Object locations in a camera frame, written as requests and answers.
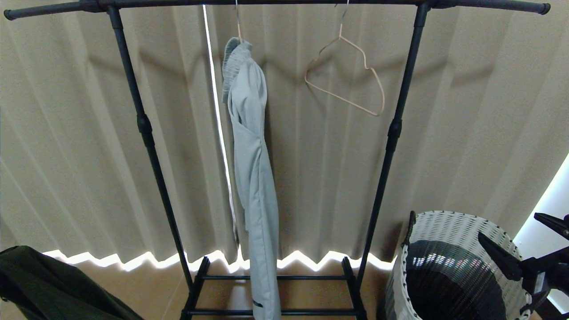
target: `empty clothes hanger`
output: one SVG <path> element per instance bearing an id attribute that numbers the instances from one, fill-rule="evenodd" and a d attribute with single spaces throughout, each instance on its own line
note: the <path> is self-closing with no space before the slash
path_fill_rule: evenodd
<path id="1" fill-rule="evenodd" d="M 241 25 L 239 23 L 239 8 L 237 5 L 237 0 L 235 0 L 235 12 L 237 13 L 237 36 L 239 37 L 239 43 L 243 43 L 243 38 L 241 37 Z"/>
<path id="2" fill-rule="evenodd" d="M 304 74 L 304 82 L 306 82 L 307 85 L 309 85 L 309 86 L 311 86 L 311 87 L 313 87 L 313 88 L 315 88 L 315 89 L 318 89 L 318 90 L 320 90 L 320 91 L 322 91 L 322 92 L 324 92 L 324 93 L 326 93 L 326 94 L 329 94 L 329 95 L 331 95 L 331 96 L 333 96 L 333 97 L 335 97 L 335 98 L 338 98 L 338 99 L 340 99 L 340 100 L 342 100 L 342 101 L 344 101 L 344 102 L 347 102 L 348 104 L 351 104 L 351 105 L 355 106 L 356 108 L 359 108 L 359 109 L 361 109 L 361 110 L 363 110 L 363 111 L 366 111 L 367 113 L 371 114 L 372 116 L 377 117 L 377 116 L 379 116 L 379 115 L 384 111 L 384 107 L 385 107 L 385 92 L 384 92 L 383 86 L 381 85 L 380 78 L 377 76 L 377 72 L 376 72 L 376 70 L 375 70 L 374 68 L 368 67 L 368 61 L 367 61 L 367 58 L 366 58 L 366 56 L 365 56 L 364 50 L 362 50 L 362 49 L 361 49 L 360 47 L 358 47 L 355 43 L 351 42 L 350 40 L 348 40 L 348 39 L 346 39 L 345 37 L 342 36 L 342 28 L 344 27 L 344 17 L 346 16 L 346 12 L 348 12 L 348 6 L 349 6 L 349 4 L 350 4 L 350 1 L 348 0 L 347 3 L 346 3 L 346 9 L 344 10 L 344 13 L 342 14 L 342 20 L 340 21 L 340 31 L 339 31 L 339 33 L 338 33 L 338 37 L 336 37 L 334 40 L 332 40 L 330 43 L 328 43 L 328 44 L 325 45 L 322 49 L 320 49 L 320 51 L 318 52 L 318 56 L 310 61 L 310 63 L 308 64 L 308 67 L 307 67 L 307 69 L 306 69 L 306 73 Z M 323 52 L 324 50 L 326 50 L 326 48 L 328 48 L 329 46 L 331 46 L 334 42 L 336 42 L 336 41 L 338 41 L 338 40 L 342 40 L 343 42 L 345 42 L 345 43 L 349 44 L 350 46 L 356 48 L 356 49 L 357 49 L 358 51 L 360 51 L 361 54 L 364 56 L 364 68 L 365 68 L 366 70 L 370 70 L 370 71 L 373 73 L 373 76 L 376 78 L 377 84 L 378 84 L 379 87 L 380 87 L 380 91 L 381 91 L 381 109 L 380 109 L 379 113 L 370 111 L 370 110 L 364 108 L 364 107 L 361 106 L 361 105 L 358 105 L 358 104 L 353 103 L 353 102 L 351 102 L 351 101 L 349 101 L 349 100 L 347 100 L 347 99 L 345 99 L 345 98 L 342 98 L 342 97 L 336 95 L 335 93 L 332 93 L 332 92 L 330 92 L 330 91 L 324 90 L 324 89 L 318 87 L 317 85 L 311 83 L 310 81 L 308 81 L 308 73 L 310 72 L 310 67 L 312 66 L 312 64 L 320 59 L 320 55 L 322 55 L 322 52 Z"/>

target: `clothes rack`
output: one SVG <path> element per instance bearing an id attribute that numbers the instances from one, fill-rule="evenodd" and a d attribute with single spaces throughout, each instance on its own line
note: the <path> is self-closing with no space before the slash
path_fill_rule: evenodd
<path id="1" fill-rule="evenodd" d="M 343 4 L 343 0 L 239 0 L 240 5 L 291 5 L 291 4 Z M 357 320 L 367 319 L 367 314 L 360 296 L 360 287 L 364 278 L 368 254 L 372 245 L 373 234 L 376 228 L 379 216 L 381 202 L 384 196 L 385 187 L 387 185 L 387 176 L 391 167 L 391 161 L 397 141 L 402 130 L 402 116 L 405 108 L 407 94 L 411 85 L 411 78 L 417 60 L 419 44 L 423 27 L 425 26 L 427 13 L 431 9 L 446 9 L 455 6 L 465 7 L 483 7 L 491 9 L 503 9 L 514 11 L 525 11 L 529 13 L 546 14 L 551 6 L 548 3 L 532 3 L 514 0 L 351 0 L 352 4 L 389 4 L 389 5 L 415 5 L 417 6 L 417 14 L 415 16 L 413 35 L 405 64 L 405 71 L 399 91 L 399 98 L 395 108 L 395 115 L 389 130 L 387 132 L 386 152 L 381 168 L 380 179 L 373 203 L 373 209 L 369 220 L 368 231 L 365 240 L 364 252 L 358 270 L 357 278 L 352 271 L 349 260 L 345 257 L 342 261 L 344 270 L 343 276 L 278 276 L 278 280 L 330 280 L 330 281 L 346 281 L 348 292 L 352 300 L 351 309 L 283 309 L 282 315 L 313 315 L 313 316 L 353 316 Z M 134 75 L 133 66 L 130 60 L 129 50 L 126 43 L 123 25 L 121 21 L 120 9 L 134 7 L 159 7 L 159 6 L 192 6 L 192 5 L 235 5 L 234 0 L 79 0 L 76 2 L 58 3 L 54 5 L 45 5 L 38 7 L 30 7 L 17 10 L 5 10 L 4 16 L 8 20 L 18 18 L 34 17 L 38 15 L 48 15 L 57 13 L 67 13 L 74 11 L 86 11 L 90 13 L 109 14 L 111 26 L 117 38 L 118 48 L 121 54 L 122 64 L 125 70 L 126 78 L 129 84 L 130 92 L 133 97 L 134 107 L 137 112 L 138 130 L 142 135 L 143 143 L 146 146 L 152 170 L 158 190 L 162 198 L 166 217 L 170 225 L 172 237 L 176 245 L 176 250 L 180 257 L 180 263 L 189 289 L 188 299 L 182 310 L 181 320 L 190 320 L 194 315 L 233 315 L 233 316 L 252 316 L 252 310 L 220 310 L 220 309 L 198 309 L 197 301 L 200 297 L 201 288 L 205 281 L 211 280 L 248 280 L 249 276 L 209 276 L 207 275 L 209 268 L 209 259 L 204 257 L 197 275 L 192 280 L 188 262 L 186 260 L 182 241 L 174 212 L 170 203 L 170 197 L 166 189 L 166 183 L 160 168 L 160 161 L 156 153 L 154 145 L 154 137 L 152 135 L 152 126 L 147 117 L 140 92 L 138 90 L 137 80 Z"/>

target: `beige curtain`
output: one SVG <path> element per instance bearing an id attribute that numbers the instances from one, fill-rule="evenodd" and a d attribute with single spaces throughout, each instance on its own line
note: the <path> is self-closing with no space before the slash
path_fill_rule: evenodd
<path id="1" fill-rule="evenodd" d="M 2 1 L 3 8 L 45 4 Z M 281 217 L 281 257 L 361 256 L 415 8 L 350 5 L 344 35 L 368 54 L 386 93 L 371 117 L 303 81 L 337 35 L 342 5 L 240 6 L 265 71 L 266 140 Z M 207 7 L 221 94 L 232 6 Z M 410 210 L 485 216 L 515 235 L 569 151 L 569 5 L 545 16 L 431 10 L 372 253 L 393 257 Z M 228 183 L 201 7 L 121 10 L 138 84 L 190 260 L 236 258 Z M 0 19 L 2 220 L 21 244 L 66 255 L 175 253 L 105 14 Z M 314 83 L 379 110 L 362 59 L 334 46 Z M 229 175 L 233 142 L 220 106 Z M 233 204 L 241 244 L 243 212 Z"/>
<path id="2" fill-rule="evenodd" d="M 358 258 L 416 9 L 350 5 L 345 17 L 343 35 L 364 49 L 384 85 L 379 118 L 304 83 L 308 62 L 337 36 L 343 5 L 239 10 L 242 36 L 253 45 L 269 90 L 265 138 L 281 256 L 300 250 L 318 261 L 332 250 Z M 372 246 L 377 257 L 391 261 L 411 210 L 467 212 L 517 233 L 569 151 L 568 11 L 561 1 L 546 16 L 431 10 Z M 221 83 L 225 43 L 237 36 L 236 12 L 208 7 L 208 20 Z M 380 110 L 373 75 L 345 44 L 323 53 L 311 79 Z M 224 126 L 230 127 L 226 119 Z M 225 133 L 231 157 L 230 130 Z M 243 239 L 242 224 L 238 230 Z"/>
<path id="3" fill-rule="evenodd" d="M 184 249 L 234 260 L 203 10 L 121 14 Z M 0 20 L 2 222 L 40 251 L 174 255 L 109 17 Z"/>

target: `dark green cloth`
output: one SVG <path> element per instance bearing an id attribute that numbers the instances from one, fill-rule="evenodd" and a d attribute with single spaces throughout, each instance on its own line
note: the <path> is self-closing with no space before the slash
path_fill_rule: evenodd
<path id="1" fill-rule="evenodd" d="M 27 246 L 0 253 L 0 296 L 32 320 L 142 319 L 81 270 Z"/>

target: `wicker basket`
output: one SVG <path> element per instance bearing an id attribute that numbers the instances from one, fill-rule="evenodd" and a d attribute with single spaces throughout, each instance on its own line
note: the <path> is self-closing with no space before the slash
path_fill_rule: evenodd
<path id="1" fill-rule="evenodd" d="M 479 244 L 482 232 L 514 256 L 518 249 L 494 223 L 449 211 L 412 215 L 378 308 L 387 320 L 525 320 L 531 295 L 501 273 Z"/>

